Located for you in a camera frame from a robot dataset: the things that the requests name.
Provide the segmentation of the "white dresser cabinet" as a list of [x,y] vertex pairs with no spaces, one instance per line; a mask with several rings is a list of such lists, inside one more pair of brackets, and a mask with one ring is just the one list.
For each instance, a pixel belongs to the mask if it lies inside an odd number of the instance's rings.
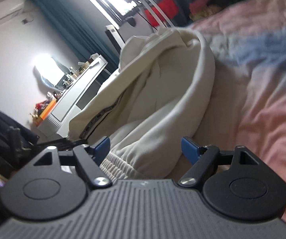
[[69,132],[69,122],[78,115],[97,94],[101,84],[97,80],[106,70],[108,62],[99,55],[89,67],[76,79],[67,91],[46,114],[37,129],[50,141],[65,138]]

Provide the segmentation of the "orange box on dresser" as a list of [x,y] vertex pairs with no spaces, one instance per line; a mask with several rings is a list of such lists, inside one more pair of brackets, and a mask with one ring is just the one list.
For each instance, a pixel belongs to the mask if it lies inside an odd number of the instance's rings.
[[46,105],[40,108],[39,118],[44,120],[56,105],[56,100],[53,99]]

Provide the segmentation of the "white clothes drying rack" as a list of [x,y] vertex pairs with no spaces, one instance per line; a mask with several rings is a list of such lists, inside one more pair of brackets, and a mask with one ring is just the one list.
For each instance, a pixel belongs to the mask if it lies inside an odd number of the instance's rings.
[[146,9],[152,18],[156,20],[159,27],[168,28],[175,27],[173,22],[169,19],[169,17],[163,12],[161,7],[159,7],[155,0],[124,0],[127,3],[134,2],[140,10]]

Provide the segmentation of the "red fabric on rack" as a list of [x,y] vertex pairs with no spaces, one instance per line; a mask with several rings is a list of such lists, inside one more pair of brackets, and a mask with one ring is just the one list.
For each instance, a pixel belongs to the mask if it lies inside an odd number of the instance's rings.
[[[179,9],[174,0],[160,0],[157,5],[170,20],[172,20],[179,13]],[[151,26],[159,26],[159,23],[147,9],[145,9],[144,12],[146,14],[147,21],[151,24]]]

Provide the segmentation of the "teal window curtain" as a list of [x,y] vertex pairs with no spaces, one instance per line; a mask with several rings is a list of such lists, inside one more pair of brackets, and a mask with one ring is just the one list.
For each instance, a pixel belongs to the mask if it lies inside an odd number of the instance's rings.
[[68,0],[31,0],[44,14],[49,23],[58,31],[67,46],[79,61],[99,53],[108,62],[108,71],[118,68],[119,58],[94,32],[78,12],[72,9]]

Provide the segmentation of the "pastel pink blue duvet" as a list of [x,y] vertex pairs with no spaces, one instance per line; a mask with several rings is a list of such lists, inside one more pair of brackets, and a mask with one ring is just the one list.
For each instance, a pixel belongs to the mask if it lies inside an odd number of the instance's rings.
[[192,30],[211,47],[215,80],[190,137],[223,150],[244,145],[286,181],[286,0],[240,2]]

